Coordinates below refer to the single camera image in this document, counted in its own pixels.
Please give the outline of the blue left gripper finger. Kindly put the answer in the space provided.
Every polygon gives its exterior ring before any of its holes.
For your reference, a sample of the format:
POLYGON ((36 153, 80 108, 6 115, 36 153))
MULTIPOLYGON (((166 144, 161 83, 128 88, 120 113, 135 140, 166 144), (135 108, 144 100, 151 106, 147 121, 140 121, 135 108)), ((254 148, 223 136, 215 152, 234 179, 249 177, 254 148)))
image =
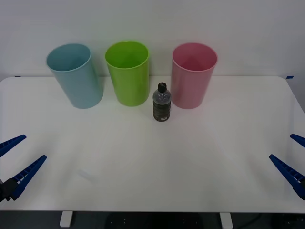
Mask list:
POLYGON ((0 200, 3 201, 6 199, 9 201, 12 199, 15 201, 18 199, 46 159, 47 156, 42 155, 17 175, 2 183, 0 185, 0 200))
POLYGON ((27 138, 26 135, 20 135, 18 137, 0 143, 0 157, 5 155, 7 152, 9 152, 12 148, 14 148, 17 144, 19 144, 21 141, 23 141, 26 138, 27 138))

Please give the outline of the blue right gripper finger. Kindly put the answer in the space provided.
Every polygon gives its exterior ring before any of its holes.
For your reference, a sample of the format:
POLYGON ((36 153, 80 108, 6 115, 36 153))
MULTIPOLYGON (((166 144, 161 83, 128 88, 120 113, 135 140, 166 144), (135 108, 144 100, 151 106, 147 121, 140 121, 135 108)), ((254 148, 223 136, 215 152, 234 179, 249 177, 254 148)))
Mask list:
POLYGON ((297 172, 289 165, 281 161, 279 158, 271 154, 269 156, 272 163, 279 170, 279 172, 284 176, 284 178, 292 186, 295 193, 302 199, 305 199, 305 176, 297 172))
POLYGON ((302 147, 305 147, 305 138, 299 135, 291 134, 290 138, 299 143, 302 147))

